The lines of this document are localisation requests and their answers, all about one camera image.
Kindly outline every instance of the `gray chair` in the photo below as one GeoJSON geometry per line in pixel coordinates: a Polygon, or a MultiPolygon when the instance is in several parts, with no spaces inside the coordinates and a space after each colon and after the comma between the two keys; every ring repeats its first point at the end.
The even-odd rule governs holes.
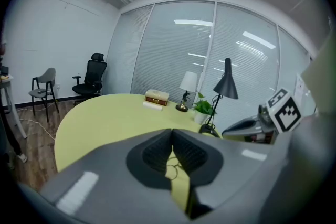
{"type": "Polygon", "coordinates": [[[34,107],[34,97],[35,98],[41,98],[43,101],[43,105],[46,108],[46,114],[47,114],[47,122],[49,122],[49,116],[48,116],[48,106],[47,106],[47,98],[48,95],[52,95],[52,98],[54,99],[54,103],[57,109],[57,112],[59,113],[54,91],[53,91],[53,86],[55,85],[55,76],[56,76],[56,70],[53,67],[50,67],[47,69],[47,71],[39,77],[35,77],[32,80],[32,85],[31,85],[31,91],[29,92],[29,95],[31,96],[31,103],[33,104],[33,114],[35,116],[35,107],[34,107]],[[37,89],[34,89],[34,80],[36,80],[37,84],[37,89]],[[46,88],[40,88],[39,83],[45,83],[46,88]]]}

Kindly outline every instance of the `lamp base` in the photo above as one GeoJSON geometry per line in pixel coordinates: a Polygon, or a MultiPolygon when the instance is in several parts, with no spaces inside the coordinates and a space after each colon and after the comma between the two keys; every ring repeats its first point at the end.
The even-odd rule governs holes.
{"type": "Polygon", "coordinates": [[[188,111],[188,108],[182,104],[177,104],[176,105],[176,109],[181,111],[181,112],[187,112],[188,111]]]}
{"type": "Polygon", "coordinates": [[[212,134],[214,137],[219,137],[218,133],[215,131],[215,129],[208,124],[203,124],[201,126],[201,128],[199,128],[199,133],[208,133],[208,134],[212,134]]]}

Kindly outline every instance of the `green plant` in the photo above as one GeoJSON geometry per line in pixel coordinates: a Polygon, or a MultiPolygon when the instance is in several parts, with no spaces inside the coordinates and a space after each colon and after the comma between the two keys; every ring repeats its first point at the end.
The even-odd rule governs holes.
{"type": "Polygon", "coordinates": [[[199,92],[198,97],[199,97],[199,101],[195,103],[194,110],[201,112],[203,114],[211,115],[213,112],[211,105],[209,104],[208,101],[202,100],[203,98],[205,98],[205,96],[199,92]]]}

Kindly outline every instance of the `ceiling light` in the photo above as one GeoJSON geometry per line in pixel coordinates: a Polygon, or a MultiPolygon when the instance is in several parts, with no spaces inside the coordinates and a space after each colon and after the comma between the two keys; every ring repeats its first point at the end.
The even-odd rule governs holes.
{"type": "Polygon", "coordinates": [[[199,54],[191,54],[188,52],[188,55],[192,55],[192,56],[197,56],[197,57],[202,57],[202,58],[206,58],[206,56],[204,55],[199,55],[199,54]]]}
{"type": "Polygon", "coordinates": [[[267,48],[270,48],[272,50],[275,48],[275,46],[273,44],[271,44],[270,42],[268,42],[268,41],[266,41],[266,40],[264,40],[264,39],[262,39],[262,38],[260,38],[256,35],[253,35],[249,32],[245,31],[243,33],[243,36],[248,37],[250,39],[253,39],[254,41],[259,42],[260,44],[263,44],[264,46],[266,46],[267,48]]]}
{"type": "Polygon", "coordinates": [[[225,72],[224,70],[222,69],[218,69],[218,68],[214,68],[215,70],[218,70],[218,71],[222,71],[222,72],[225,72]]]}
{"type": "Polygon", "coordinates": [[[257,50],[257,49],[255,49],[255,48],[247,45],[246,43],[244,43],[242,41],[237,41],[236,43],[239,44],[239,45],[241,45],[241,46],[243,46],[243,47],[245,47],[245,48],[247,48],[247,49],[249,49],[249,50],[252,50],[252,51],[254,51],[254,52],[256,52],[256,53],[258,53],[260,55],[265,55],[262,51],[257,50]]]}
{"type": "Polygon", "coordinates": [[[234,63],[231,63],[231,65],[234,67],[238,67],[238,65],[235,65],[234,63]]]}
{"type": "Polygon", "coordinates": [[[204,25],[204,26],[213,26],[213,22],[207,22],[204,20],[174,20],[176,24],[181,25],[204,25]]]}

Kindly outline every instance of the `potted plant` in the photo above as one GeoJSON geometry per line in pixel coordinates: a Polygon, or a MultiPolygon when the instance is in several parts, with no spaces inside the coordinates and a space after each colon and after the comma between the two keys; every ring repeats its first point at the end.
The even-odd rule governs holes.
{"type": "Polygon", "coordinates": [[[200,92],[198,93],[199,101],[195,103],[195,118],[194,121],[198,124],[202,124],[208,115],[212,114],[212,106],[206,100],[202,100],[205,98],[200,92]]]}

